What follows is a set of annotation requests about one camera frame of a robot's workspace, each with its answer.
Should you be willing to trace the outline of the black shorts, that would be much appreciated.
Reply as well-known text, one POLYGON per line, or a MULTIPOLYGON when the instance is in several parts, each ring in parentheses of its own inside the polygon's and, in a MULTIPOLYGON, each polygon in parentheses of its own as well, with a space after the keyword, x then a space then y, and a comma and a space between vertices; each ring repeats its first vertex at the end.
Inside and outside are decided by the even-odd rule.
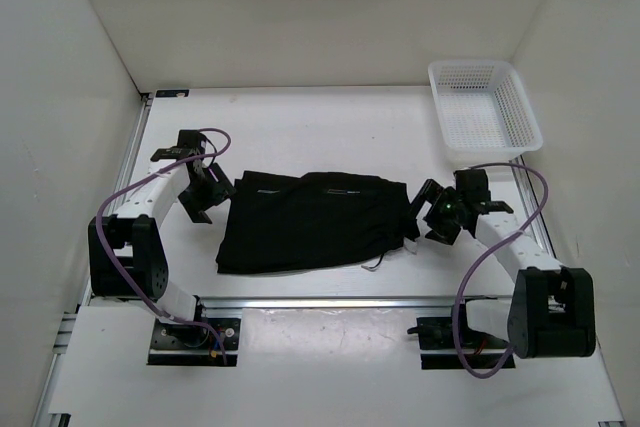
POLYGON ((420 232, 407 187, 378 176, 247 171, 235 182, 221 274, 258 275, 367 262, 420 232))

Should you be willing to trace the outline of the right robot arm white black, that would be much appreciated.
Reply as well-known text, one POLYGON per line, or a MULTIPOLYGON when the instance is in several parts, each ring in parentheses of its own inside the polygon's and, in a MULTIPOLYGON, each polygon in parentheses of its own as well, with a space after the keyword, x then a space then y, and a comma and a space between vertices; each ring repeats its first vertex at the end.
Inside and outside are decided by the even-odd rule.
POLYGON ((468 232, 486 250, 472 264, 452 307, 449 334, 456 350, 470 347, 484 334, 506 342, 521 359, 589 357, 596 347, 594 284, 583 268, 570 268, 527 235, 506 202, 495 200, 485 168, 458 170, 449 187, 425 181, 411 203, 423 206, 427 239, 453 245, 468 232), (466 300, 471 276, 493 257, 513 281, 508 302, 466 300))

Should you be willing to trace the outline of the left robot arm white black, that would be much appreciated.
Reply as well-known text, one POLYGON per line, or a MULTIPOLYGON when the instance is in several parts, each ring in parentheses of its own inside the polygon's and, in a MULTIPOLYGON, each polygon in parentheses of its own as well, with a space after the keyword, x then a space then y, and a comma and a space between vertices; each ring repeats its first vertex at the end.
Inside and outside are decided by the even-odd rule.
POLYGON ((91 289, 97 296, 140 301, 175 324, 188 347, 206 342, 210 324, 200 301, 169 279, 160 227, 178 203, 194 224, 231 199, 235 188, 216 159, 231 146, 219 128, 183 129, 176 144, 157 149, 145 177, 112 194, 88 226, 91 289))

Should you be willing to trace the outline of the white perforated plastic basket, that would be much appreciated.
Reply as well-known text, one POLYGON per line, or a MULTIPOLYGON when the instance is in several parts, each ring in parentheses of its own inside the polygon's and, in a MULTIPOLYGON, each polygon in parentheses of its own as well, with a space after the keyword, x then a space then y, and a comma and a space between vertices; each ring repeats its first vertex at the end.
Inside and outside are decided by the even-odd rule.
POLYGON ((435 61, 428 75, 450 163, 509 162, 543 146, 525 86, 510 63, 435 61))

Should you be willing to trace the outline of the aluminium front rail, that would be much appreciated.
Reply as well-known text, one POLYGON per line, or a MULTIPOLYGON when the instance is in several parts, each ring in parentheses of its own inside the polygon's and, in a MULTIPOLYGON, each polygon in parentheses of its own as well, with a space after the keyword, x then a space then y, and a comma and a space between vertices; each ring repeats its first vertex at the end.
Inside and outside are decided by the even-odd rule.
POLYGON ((369 309, 369 308, 448 308, 454 295, 445 296, 324 296, 324 297, 203 297, 205 307, 231 309, 369 309))

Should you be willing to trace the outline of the aluminium rail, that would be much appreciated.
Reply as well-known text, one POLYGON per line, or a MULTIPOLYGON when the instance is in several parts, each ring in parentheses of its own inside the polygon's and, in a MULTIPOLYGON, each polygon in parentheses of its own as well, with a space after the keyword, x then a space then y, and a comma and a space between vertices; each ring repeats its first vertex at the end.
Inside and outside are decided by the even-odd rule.
POLYGON ((560 265, 567 266, 567 263, 557 256, 543 214, 548 197, 544 195, 545 184, 540 179, 540 175, 528 167, 521 157, 511 162, 511 171, 524 208, 524 219, 516 222, 518 241, 522 243, 525 238, 528 238, 538 245, 539 250, 553 257, 560 265))
MULTIPOLYGON (((155 97, 154 92, 143 92, 140 95, 140 107, 137 110, 135 122, 131 134, 129 136, 127 148, 125 150, 124 160, 120 164, 118 175, 116 177, 116 183, 114 190, 118 191, 124 188, 130 181, 133 169, 135 166, 135 159, 137 157, 142 136, 146 127, 149 112, 153 99, 155 97)), ((45 379, 41 396, 37 405, 36 413, 32 420, 32 426, 68 426, 71 415, 69 413, 53 413, 49 412, 51 399, 57 385, 57 381, 61 372, 64 355, 67 350, 67 346, 71 340, 71 334, 75 325, 77 313, 81 307, 90 304, 93 298, 91 290, 89 273, 87 271, 82 289, 76 297, 76 303, 72 307, 70 312, 64 312, 60 321, 58 332, 53 346, 53 357, 45 379)))
POLYGON ((454 295, 445 296, 324 296, 324 297, 203 297, 205 307, 231 309, 369 309, 369 308, 448 308, 454 295))

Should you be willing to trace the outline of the aluminium right side rail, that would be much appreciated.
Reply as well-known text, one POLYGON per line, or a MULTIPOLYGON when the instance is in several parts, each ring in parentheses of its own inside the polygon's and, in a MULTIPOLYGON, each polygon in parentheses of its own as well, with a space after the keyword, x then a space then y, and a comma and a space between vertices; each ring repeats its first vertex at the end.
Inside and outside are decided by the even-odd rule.
POLYGON ((524 208, 524 219, 516 222, 518 241, 522 243, 525 238, 528 238, 538 245, 539 250, 553 257, 560 265, 567 266, 567 263, 557 256, 543 214, 548 197, 544 195, 545 184, 540 179, 540 175, 528 167, 521 157, 511 162, 511 171, 524 208))

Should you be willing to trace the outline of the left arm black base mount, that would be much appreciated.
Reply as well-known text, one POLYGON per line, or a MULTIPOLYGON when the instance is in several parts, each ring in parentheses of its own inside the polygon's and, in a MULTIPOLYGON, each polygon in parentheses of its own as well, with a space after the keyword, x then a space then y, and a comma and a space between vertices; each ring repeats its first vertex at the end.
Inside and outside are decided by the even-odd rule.
POLYGON ((208 330, 160 320, 154 322, 147 364, 170 367, 236 367, 241 337, 241 318, 230 313, 222 315, 204 311, 207 322, 223 341, 208 330))

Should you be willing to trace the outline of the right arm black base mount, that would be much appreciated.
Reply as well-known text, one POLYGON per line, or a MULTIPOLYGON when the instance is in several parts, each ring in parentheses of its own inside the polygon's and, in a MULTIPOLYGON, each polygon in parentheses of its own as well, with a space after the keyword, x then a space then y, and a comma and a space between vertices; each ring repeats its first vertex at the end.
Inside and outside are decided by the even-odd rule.
MULTIPOLYGON (((468 326, 466 307, 482 298, 470 298, 461 302, 459 309, 459 343, 469 368, 477 374, 488 374, 493 370, 514 369, 514 354, 508 350, 508 342, 500 337, 468 326)), ((434 371, 468 371, 458 357, 454 343, 453 305, 451 302, 436 302, 419 305, 415 321, 406 333, 418 342, 421 369, 434 371)))

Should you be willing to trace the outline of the aluminium left side rail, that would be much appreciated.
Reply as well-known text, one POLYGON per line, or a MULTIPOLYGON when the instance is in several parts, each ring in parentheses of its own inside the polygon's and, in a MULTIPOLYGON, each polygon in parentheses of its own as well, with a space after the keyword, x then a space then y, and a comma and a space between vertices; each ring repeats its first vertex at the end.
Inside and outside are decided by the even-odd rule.
MULTIPOLYGON (((114 190, 118 191, 124 188, 130 181, 133 169, 135 166, 135 159, 137 157, 142 136, 146 127, 149 112, 153 99, 155 97, 154 92, 143 92, 140 95, 140 107, 137 110, 135 122, 131 134, 129 136, 127 148, 125 150, 124 160, 120 164, 118 175, 116 177, 116 183, 114 190)), ((67 350, 67 346, 71 340, 71 334, 75 325, 77 313, 81 307, 90 304, 93 298, 91 290, 89 273, 87 271, 82 289, 76 297, 76 303, 72 307, 70 312, 64 312, 60 321, 58 332, 53 346, 53 357, 45 379, 41 396, 37 405, 36 413, 32 420, 32 426, 68 426, 71 415, 69 413, 53 413, 49 412, 51 399, 57 385, 57 381, 61 372, 64 355, 67 350)))

